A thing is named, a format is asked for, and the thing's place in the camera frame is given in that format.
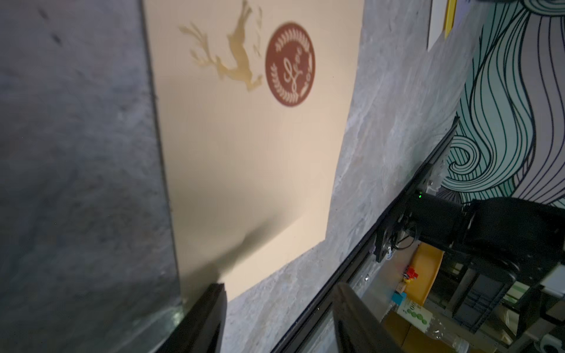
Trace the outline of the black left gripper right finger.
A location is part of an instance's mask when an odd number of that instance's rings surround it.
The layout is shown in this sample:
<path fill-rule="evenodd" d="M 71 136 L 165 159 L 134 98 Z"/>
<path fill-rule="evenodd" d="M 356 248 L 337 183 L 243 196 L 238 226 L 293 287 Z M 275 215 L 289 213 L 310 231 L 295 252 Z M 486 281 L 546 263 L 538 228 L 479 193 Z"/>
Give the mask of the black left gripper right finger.
<path fill-rule="evenodd" d="M 403 353 L 347 283 L 340 282 L 332 290 L 335 338 L 339 352 Z"/>

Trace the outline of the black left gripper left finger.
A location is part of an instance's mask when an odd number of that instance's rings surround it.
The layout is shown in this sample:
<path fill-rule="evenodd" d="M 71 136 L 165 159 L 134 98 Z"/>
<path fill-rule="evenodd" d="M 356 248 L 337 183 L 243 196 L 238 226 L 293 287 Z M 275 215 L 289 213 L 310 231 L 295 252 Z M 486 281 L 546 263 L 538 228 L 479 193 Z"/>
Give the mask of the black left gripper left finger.
<path fill-rule="evenodd" d="M 225 285 L 209 285 L 156 353 L 220 352 L 226 313 Z"/>

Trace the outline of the white cream envelope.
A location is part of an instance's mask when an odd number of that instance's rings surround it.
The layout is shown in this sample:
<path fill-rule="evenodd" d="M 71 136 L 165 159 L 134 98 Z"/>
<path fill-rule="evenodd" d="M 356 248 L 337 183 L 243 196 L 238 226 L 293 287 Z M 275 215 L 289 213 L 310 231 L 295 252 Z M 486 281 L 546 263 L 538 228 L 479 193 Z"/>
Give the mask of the white cream envelope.
<path fill-rule="evenodd" d="M 438 41 L 442 32 L 444 32 L 447 5 L 447 0 L 433 0 L 431 2 L 431 14 L 428 27 L 428 51 L 432 50 L 434 44 Z"/>

